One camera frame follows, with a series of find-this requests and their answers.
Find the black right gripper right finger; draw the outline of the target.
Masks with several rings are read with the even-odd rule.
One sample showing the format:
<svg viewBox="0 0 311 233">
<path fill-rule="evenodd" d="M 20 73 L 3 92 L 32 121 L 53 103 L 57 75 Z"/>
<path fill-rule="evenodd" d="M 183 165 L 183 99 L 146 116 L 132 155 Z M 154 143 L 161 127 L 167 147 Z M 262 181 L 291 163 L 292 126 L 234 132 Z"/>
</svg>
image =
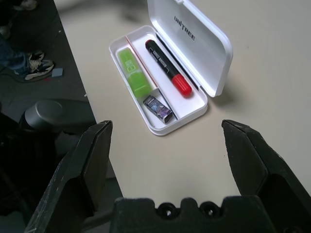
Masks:
<svg viewBox="0 0 311 233">
<path fill-rule="evenodd" d="M 250 126 L 223 120 L 232 175 L 241 195 L 260 198 L 279 233 L 311 231 L 311 197 L 262 135 Z"/>
</svg>

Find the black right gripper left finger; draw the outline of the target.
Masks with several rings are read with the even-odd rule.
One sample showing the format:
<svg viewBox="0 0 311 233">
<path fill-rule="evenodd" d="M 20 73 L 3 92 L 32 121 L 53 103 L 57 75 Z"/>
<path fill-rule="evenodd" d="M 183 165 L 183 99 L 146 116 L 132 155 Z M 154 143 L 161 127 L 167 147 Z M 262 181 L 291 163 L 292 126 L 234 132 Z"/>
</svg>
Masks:
<svg viewBox="0 0 311 233">
<path fill-rule="evenodd" d="M 98 210 L 106 180 L 113 123 L 86 130 L 59 162 L 27 233 L 79 233 L 86 218 Z"/>
</svg>

